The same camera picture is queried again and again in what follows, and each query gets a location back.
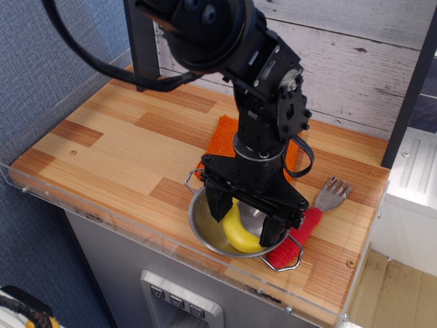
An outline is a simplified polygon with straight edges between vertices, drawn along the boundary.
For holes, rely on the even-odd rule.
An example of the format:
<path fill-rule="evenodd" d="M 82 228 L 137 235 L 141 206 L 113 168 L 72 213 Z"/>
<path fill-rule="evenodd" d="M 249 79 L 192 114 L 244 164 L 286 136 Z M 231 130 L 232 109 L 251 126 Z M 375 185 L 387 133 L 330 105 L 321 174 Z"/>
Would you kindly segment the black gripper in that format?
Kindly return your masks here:
<path fill-rule="evenodd" d="M 260 245 L 271 247 L 290 228 L 299 229 L 308 201 L 287 181 L 280 159 L 262 163 L 205 154 L 201 180 L 210 214 L 219 223 L 233 206 L 233 198 L 267 214 Z"/>

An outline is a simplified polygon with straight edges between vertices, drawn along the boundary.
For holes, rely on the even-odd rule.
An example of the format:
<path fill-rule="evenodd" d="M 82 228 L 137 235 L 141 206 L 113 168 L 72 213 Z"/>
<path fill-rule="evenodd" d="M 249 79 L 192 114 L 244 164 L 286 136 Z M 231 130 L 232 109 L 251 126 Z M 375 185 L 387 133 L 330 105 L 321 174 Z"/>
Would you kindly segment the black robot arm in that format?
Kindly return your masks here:
<path fill-rule="evenodd" d="M 302 93 L 302 66 L 269 30 L 252 1 L 138 1 L 163 29 L 177 62 L 198 74 L 222 74 L 238 108 L 235 154 L 202 156 L 201 179 L 210 213 L 220 221 L 233 199 L 262 211 L 260 244 L 274 245 L 299 228 L 309 204 L 286 180 L 290 142 L 301 144 L 310 110 Z"/>

